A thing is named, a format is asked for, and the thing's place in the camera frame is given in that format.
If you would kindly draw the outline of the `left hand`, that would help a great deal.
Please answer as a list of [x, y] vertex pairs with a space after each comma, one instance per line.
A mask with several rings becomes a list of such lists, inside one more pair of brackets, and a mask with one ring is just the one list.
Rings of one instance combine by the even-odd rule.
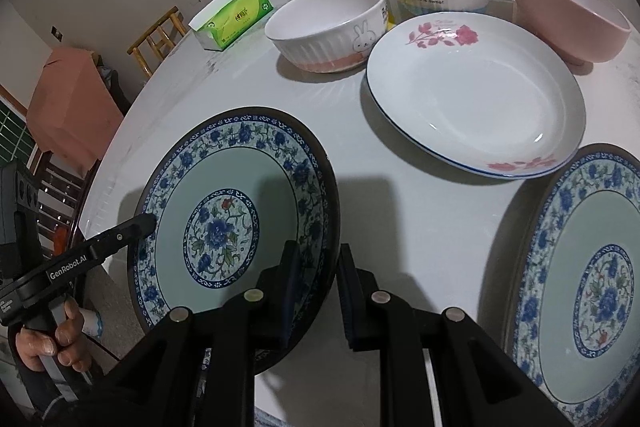
[[58, 363], [86, 373], [92, 365], [92, 356], [88, 343], [82, 335], [85, 319], [73, 298], [64, 305], [66, 320], [58, 325], [53, 337], [23, 327], [15, 335], [15, 347], [18, 356], [28, 369], [43, 372], [41, 357], [52, 357]]

